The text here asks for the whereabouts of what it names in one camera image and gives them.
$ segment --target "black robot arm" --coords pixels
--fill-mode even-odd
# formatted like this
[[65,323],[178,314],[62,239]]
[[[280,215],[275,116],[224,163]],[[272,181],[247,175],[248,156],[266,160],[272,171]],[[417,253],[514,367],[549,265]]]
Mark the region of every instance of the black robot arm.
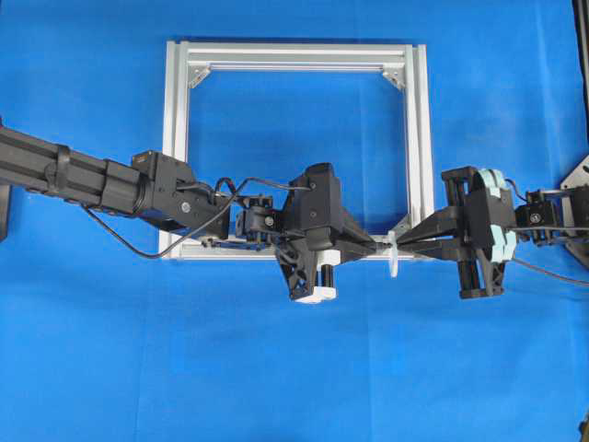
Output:
[[[241,195],[249,180],[287,190],[283,209],[273,208],[271,197]],[[223,183],[230,194],[220,192]],[[18,186],[81,205],[113,236],[147,258],[163,256],[169,248],[157,254],[141,252],[94,212],[137,217],[183,235],[181,240],[205,236],[203,243],[209,247],[273,246],[290,298],[305,303],[336,296],[334,266],[388,247],[373,241],[343,208],[341,184],[329,163],[308,168],[288,186],[248,178],[236,187],[222,178],[212,188],[197,181],[188,164],[155,151],[136,155],[131,166],[124,166],[0,127],[0,184],[0,240],[7,232],[10,186]],[[233,203],[243,211],[236,222],[239,241],[229,242]]]

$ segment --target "blue surface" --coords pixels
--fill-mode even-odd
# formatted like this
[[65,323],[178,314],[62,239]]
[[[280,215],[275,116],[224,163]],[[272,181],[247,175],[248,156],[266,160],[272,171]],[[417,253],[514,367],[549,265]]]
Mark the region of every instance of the blue surface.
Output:
[[[165,41],[182,37],[426,43],[436,176],[472,164],[551,187],[587,151],[571,5],[554,0],[7,0],[0,113],[128,162],[161,146]],[[397,153],[378,162],[380,141],[396,140],[384,80],[337,76],[325,91],[293,80],[296,94],[319,94],[308,111],[309,96],[279,98],[290,80],[246,76],[244,89],[228,81],[238,106],[223,114],[235,94],[214,104],[217,77],[192,102],[191,141],[215,142],[194,158],[203,178],[290,178],[267,143],[296,146],[301,157],[281,153],[288,172],[329,156],[363,222],[402,212],[402,180],[383,172]],[[281,100],[284,120],[254,110],[256,90]],[[215,163],[214,149],[244,163]],[[389,198],[385,212],[374,195]],[[14,196],[0,247],[0,440],[576,440],[589,406],[586,290],[511,264],[504,296],[464,302],[451,263],[402,263],[390,280],[385,264],[360,262],[338,269],[336,302],[309,308],[287,301],[272,262],[144,262],[73,206]],[[148,226],[113,224],[156,247]],[[562,250],[518,254],[589,279]]]

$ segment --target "metal bracket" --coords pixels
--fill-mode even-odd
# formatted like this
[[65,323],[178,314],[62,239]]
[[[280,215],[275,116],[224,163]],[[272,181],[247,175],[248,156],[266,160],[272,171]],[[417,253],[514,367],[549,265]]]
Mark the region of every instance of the metal bracket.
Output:
[[[432,138],[425,45],[411,44],[293,44],[211,43],[169,41],[166,59],[163,153],[188,161],[191,88],[212,71],[286,71],[381,73],[403,95],[408,214],[403,223],[411,228],[433,213]],[[372,235],[387,240],[387,235]],[[159,250],[177,236],[160,232]],[[273,260],[272,249],[261,251],[204,247],[189,239],[167,255],[183,260]],[[421,259],[400,252],[400,260]],[[383,251],[367,257],[387,261]]]
[[209,69],[207,66],[195,68],[192,70],[192,77],[188,82],[188,87],[190,89],[194,89],[195,87],[199,86],[204,78],[206,78],[209,74],[211,74],[211,69]]
[[398,90],[402,90],[405,87],[404,70],[385,67],[383,70],[383,77],[390,81],[390,83]]
[[8,215],[10,213],[10,191],[12,186],[0,184],[0,242],[8,236]]

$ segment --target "white tip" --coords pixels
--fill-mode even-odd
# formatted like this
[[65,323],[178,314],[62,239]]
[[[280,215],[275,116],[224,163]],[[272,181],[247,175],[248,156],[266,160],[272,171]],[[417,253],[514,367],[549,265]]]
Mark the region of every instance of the white tip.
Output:
[[388,231],[387,241],[391,245],[388,250],[388,270],[390,271],[390,277],[396,278],[398,273],[398,249],[394,230]]

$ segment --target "wire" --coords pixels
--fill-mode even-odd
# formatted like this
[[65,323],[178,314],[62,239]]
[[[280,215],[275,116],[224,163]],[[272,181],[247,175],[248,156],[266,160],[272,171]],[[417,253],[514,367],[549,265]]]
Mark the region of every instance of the wire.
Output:
[[[229,178],[222,178],[219,181],[226,182],[225,180],[231,181]],[[283,191],[310,191],[311,190],[311,188],[309,188],[309,187],[289,186],[287,184],[281,184],[280,182],[265,180],[263,178],[248,177],[248,178],[244,179],[244,182],[249,182],[249,181],[259,182],[261,184],[265,184],[267,186],[274,187],[276,189],[281,189]],[[198,183],[192,183],[192,184],[185,184],[183,186],[178,186],[177,190],[178,191],[188,191],[190,189],[196,189],[198,187],[199,187]]]
[[533,227],[508,227],[508,230],[513,232],[526,232],[527,230],[559,230],[559,231],[567,231],[571,230],[573,232],[589,232],[589,227],[541,227],[541,226],[533,226]]
[[521,194],[521,193],[520,193],[520,192],[517,190],[517,184],[515,184],[515,181],[514,181],[514,180],[512,180],[512,179],[510,179],[510,178],[506,178],[505,180],[506,180],[507,182],[509,182],[509,184],[510,184],[510,185],[511,185],[511,186],[514,188],[515,195],[517,195],[517,197],[518,197],[520,200],[522,200],[523,202],[527,203],[527,199],[526,199],[526,198],[524,198],[524,197],[522,196],[522,194]]
[[534,272],[543,273],[546,276],[551,276],[553,278],[560,279],[561,281],[564,281],[566,283],[576,284],[576,285],[580,285],[582,287],[588,287],[589,288],[589,282],[588,281],[581,281],[579,279],[567,278],[566,276],[562,276],[560,274],[550,272],[548,270],[542,269],[541,267],[537,267],[534,264],[530,264],[529,262],[518,260],[517,258],[512,258],[512,261],[513,262],[517,262],[518,264],[523,265],[524,267],[527,267],[528,269],[533,270]]
[[94,219],[97,223],[99,223],[101,227],[103,227],[114,238],[116,238],[127,249],[129,249],[133,253],[136,253],[137,255],[139,255],[139,256],[141,256],[143,258],[146,258],[148,260],[156,260],[158,258],[161,258],[161,257],[167,255],[173,249],[175,249],[177,246],[179,246],[182,242],[184,242],[186,239],[192,237],[193,235],[195,235],[200,230],[203,230],[204,228],[207,228],[212,223],[214,223],[217,219],[219,219],[229,209],[229,207],[231,206],[231,204],[237,199],[237,197],[239,196],[239,194],[241,193],[241,191],[243,190],[243,188],[246,187],[246,184],[248,184],[250,181],[261,182],[262,184],[266,184],[266,185],[269,185],[269,186],[272,186],[272,187],[277,187],[278,189],[284,189],[284,190],[289,190],[289,191],[290,190],[299,190],[299,191],[302,191],[302,190],[304,190],[304,191],[310,191],[311,190],[308,187],[291,187],[291,186],[286,186],[284,184],[280,184],[280,183],[277,183],[277,182],[263,180],[261,178],[255,178],[255,177],[245,178],[241,182],[241,184],[239,184],[239,187],[236,188],[235,193],[233,193],[231,195],[231,197],[227,200],[227,202],[225,203],[225,205],[223,205],[223,207],[221,208],[221,210],[219,212],[217,212],[215,215],[211,216],[208,220],[206,220],[204,223],[200,224],[198,227],[196,227],[193,230],[191,230],[190,232],[188,232],[183,237],[181,237],[181,238],[177,239],[176,241],[174,241],[172,244],[170,244],[167,248],[165,248],[163,251],[160,251],[159,253],[145,253],[144,251],[141,251],[141,250],[135,248],[135,246],[133,244],[131,244],[129,241],[127,241],[125,238],[123,238],[121,235],[119,235],[115,230],[113,230],[111,227],[109,227],[108,224],[106,224],[98,216],[96,216],[96,214],[94,214],[92,212],[91,207],[82,205],[82,209],[88,215],[90,215],[90,217],[92,219]]

